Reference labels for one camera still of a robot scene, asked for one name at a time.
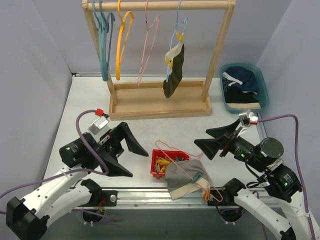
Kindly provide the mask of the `grey underwear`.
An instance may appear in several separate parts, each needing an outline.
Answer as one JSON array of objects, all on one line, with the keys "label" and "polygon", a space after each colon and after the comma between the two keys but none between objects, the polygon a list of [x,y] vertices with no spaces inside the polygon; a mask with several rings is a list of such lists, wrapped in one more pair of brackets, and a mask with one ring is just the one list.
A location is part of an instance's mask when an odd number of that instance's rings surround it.
[{"label": "grey underwear", "polygon": [[[192,183],[196,174],[202,174],[201,178]],[[165,171],[164,179],[167,182],[167,190],[172,200],[177,200],[187,194],[201,190],[204,194],[210,188],[210,179],[198,159],[172,162]]]}]

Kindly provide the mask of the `teal clip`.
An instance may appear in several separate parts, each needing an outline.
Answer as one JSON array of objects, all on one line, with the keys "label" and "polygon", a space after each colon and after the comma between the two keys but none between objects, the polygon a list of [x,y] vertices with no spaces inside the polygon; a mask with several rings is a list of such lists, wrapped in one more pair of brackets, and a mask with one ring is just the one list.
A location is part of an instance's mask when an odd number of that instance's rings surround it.
[{"label": "teal clip", "polygon": [[197,173],[195,175],[195,177],[192,179],[191,183],[192,184],[196,183],[201,177],[202,177],[202,174],[201,173]]}]

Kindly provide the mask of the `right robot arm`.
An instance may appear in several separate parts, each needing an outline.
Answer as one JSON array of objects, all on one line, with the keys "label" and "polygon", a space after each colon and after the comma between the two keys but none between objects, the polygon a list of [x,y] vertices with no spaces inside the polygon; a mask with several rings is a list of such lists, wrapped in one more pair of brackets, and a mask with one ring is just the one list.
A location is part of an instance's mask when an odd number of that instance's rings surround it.
[{"label": "right robot arm", "polygon": [[245,164],[256,177],[254,187],[261,187],[275,199],[284,216],[281,216],[250,191],[237,178],[228,181],[222,188],[222,200],[242,207],[259,220],[278,240],[318,240],[320,226],[310,211],[306,189],[301,173],[295,173],[282,160],[284,147],[272,137],[264,138],[253,145],[242,133],[260,120],[257,116],[240,117],[234,123],[207,129],[207,139],[194,143],[212,160],[216,154],[224,157],[230,153]]}]

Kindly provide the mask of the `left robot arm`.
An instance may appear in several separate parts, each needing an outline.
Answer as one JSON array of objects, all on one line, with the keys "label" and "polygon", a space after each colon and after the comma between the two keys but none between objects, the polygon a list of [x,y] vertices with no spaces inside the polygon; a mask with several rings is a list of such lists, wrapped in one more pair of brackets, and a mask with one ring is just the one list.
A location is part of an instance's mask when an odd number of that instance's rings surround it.
[{"label": "left robot arm", "polygon": [[59,149],[64,166],[53,179],[22,198],[13,197],[6,205],[6,225],[20,240],[39,240],[56,220],[84,205],[95,206],[104,198],[102,188],[86,178],[101,167],[108,177],[133,177],[118,162],[124,152],[125,140],[130,152],[147,157],[149,154],[138,143],[126,122],[101,130],[95,140],[93,132],[85,132],[80,138]]}]

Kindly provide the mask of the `orange clip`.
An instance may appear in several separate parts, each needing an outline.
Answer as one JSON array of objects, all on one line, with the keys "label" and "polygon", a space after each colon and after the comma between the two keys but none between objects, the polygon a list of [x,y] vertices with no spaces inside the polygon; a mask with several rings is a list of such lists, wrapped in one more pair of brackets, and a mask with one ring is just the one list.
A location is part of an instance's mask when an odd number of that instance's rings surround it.
[{"label": "orange clip", "polygon": [[211,189],[207,188],[202,196],[202,200],[204,202],[208,202],[211,200]]}]

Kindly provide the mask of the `dark olive underwear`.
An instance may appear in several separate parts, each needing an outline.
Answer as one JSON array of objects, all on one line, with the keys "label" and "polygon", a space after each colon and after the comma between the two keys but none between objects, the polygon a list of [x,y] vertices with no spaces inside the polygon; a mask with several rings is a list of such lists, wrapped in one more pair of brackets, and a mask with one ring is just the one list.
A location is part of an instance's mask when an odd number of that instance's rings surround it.
[{"label": "dark olive underwear", "polygon": [[173,51],[175,51],[175,53],[173,57],[172,70],[168,75],[168,81],[164,80],[162,84],[163,93],[167,99],[169,99],[173,95],[183,77],[183,63],[185,53],[184,44],[179,43],[172,49],[172,52]]}]

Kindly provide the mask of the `pink wire hanger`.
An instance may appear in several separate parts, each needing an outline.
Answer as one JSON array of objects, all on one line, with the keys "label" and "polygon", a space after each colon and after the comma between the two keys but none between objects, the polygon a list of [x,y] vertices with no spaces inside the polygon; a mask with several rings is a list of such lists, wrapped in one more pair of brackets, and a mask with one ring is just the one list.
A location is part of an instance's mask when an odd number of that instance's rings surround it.
[{"label": "pink wire hanger", "polygon": [[[137,78],[137,85],[139,86],[141,84],[142,78],[145,74],[146,68],[148,66],[157,33],[158,33],[158,28],[159,28],[159,23],[160,23],[160,15],[158,14],[155,19],[151,22],[148,20],[148,6],[149,6],[150,1],[147,0],[145,3],[145,9],[144,9],[144,17],[145,17],[145,26],[146,26],[146,33],[145,33],[145,39],[144,39],[144,46],[143,46],[143,51],[142,51],[142,56],[141,56],[141,62],[140,62],[140,69],[138,73],[138,78]],[[151,30],[154,30],[154,34],[152,37],[151,45],[150,48],[148,48],[148,40],[151,37]]]},{"label": "pink wire hanger", "polygon": [[[169,160],[169,164],[165,168],[164,179],[167,182],[167,189],[172,200],[177,200],[189,193],[202,190],[202,200],[204,202],[216,200],[221,203],[223,201],[224,197],[221,191],[214,186],[210,174],[207,172],[201,161],[201,157],[203,156],[201,153],[194,155],[183,151],[183,153],[187,154],[189,157],[193,157],[193,159],[176,161],[160,147],[160,144],[166,146],[170,150],[180,151],[180,149],[170,146],[161,140],[155,142],[155,146],[158,150],[160,150],[160,152]],[[211,189],[218,190],[217,197],[211,193]]]}]

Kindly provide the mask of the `light blue wire hanger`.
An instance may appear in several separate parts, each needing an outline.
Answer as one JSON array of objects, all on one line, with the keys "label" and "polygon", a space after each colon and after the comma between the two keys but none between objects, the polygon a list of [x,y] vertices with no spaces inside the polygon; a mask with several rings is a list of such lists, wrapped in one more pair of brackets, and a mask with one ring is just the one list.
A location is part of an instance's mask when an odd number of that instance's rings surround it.
[{"label": "light blue wire hanger", "polygon": [[[188,24],[188,17],[180,18],[180,16],[179,16],[181,3],[182,3],[182,0],[180,0],[178,2],[178,6],[177,6],[177,10],[176,10],[175,29],[174,29],[174,31],[172,33],[172,36],[171,36],[169,51],[165,54],[164,58],[166,58],[166,57],[167,58],[173,58],[176,51],[175,50],[172,51],[172,49],[178,44],[184,44],[184,42],[180,42],[178,40],[177,35],[176,35],[177,32],[179,32],[180,34],[181,33],[185,34],[185,31],[186,31],[186,28],[187,28],[187,24]],[[167,69],[166,69],[166,78],[165,78],[165,80],[168,81],[168,76],[169,76],[169,74],[170,74],[172,69],[169,69],[167,65],[166,65],[166,67],[167,67]]]}]

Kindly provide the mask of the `navy blue underwear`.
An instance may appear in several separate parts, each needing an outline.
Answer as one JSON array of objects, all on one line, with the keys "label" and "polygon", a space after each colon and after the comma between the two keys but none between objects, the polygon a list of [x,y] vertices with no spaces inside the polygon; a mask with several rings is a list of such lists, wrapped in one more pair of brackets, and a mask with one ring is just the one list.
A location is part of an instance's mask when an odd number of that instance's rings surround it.
[{"label": "navy blue underwear", "polygon": [[228,87],[236,87],[243,93],[258,94],[259,88],[255,74],[241,66],[232,66],[222,73],[223,91],[226,92]]}]

